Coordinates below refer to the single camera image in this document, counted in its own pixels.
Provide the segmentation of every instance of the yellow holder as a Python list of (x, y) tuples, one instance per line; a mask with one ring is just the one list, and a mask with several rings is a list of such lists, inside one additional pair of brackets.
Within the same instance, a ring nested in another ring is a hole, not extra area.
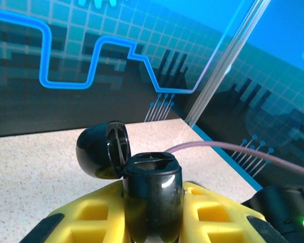
[[(184, 182), (179, 243), (265, 243), (247, 216), (264, 216), (233, 200)], [(125, 226), (123, 184), (117, 181), (53, 211), (64, 218), (45, 243), (131, 243)]]

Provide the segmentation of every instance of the black canister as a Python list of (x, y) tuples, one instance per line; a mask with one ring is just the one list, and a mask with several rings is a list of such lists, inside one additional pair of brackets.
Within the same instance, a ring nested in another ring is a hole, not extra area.
[(165, 152), (137, 154), (124, 167), (125, 221), (136, 243), (174, 242), (183, 214), (181, 166)]

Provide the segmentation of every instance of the black plastic lid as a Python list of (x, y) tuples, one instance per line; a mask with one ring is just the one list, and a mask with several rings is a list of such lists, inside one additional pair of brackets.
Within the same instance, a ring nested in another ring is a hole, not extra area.
[(77, 140), (77, 159), (88, 175), (101, 179), (119, 179), (131, 157), (125, 125), (109, 121), (85, 129)]

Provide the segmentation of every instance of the white speckled surface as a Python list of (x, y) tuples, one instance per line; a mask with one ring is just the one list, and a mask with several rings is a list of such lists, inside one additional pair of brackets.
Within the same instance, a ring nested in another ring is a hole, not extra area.
[[(201, 140), (181, 119), (130, 124), (127, 130), (132, 154)], [(19, 242), (51, 211), (110, 183), (80, 169), (75, 142), (81, 131), (0, 138), (0, 242)], [(189, 148), (175, 156), (184, 180), (238, 202), (255, 194), (212, 148)]]

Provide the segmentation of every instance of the purple wire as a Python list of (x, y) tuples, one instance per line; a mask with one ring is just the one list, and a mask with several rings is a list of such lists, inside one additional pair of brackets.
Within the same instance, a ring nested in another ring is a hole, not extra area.
[(260, 152), (257, 150), (252, 150), (252, 149), (246, 148), (246, 147), (241, 147), (236, 144), (217, 142), (217, 141), (195, 141), (195, 142), (187, 142), (187, 143), (182, 143), (182, 144), (173, 146), (173, 147), (167, 149), (165, 152), (174, 153), (176, 151), (179, 151), (179, 150), (182, 150), (185, 148), (200, 147), (200, 146), (219, 147), (219, 148), (224, 148), (224, 149), (228, 149), (231, 151), (243, 152), (248, 155), (253, 155), (253, 156), (256, 156), (259, 158), (263, 158), (264, 160), (268, 160), (277, 166), (284, 167), (290, 171), (294, 171), (294, 172), (304, 176), (304, 167), (295, 165), (291, 162), (288, 162), (284, 159), (272, 156), (270, 154), (266, 154), (266, 153), (263, 153), (263, 152)]

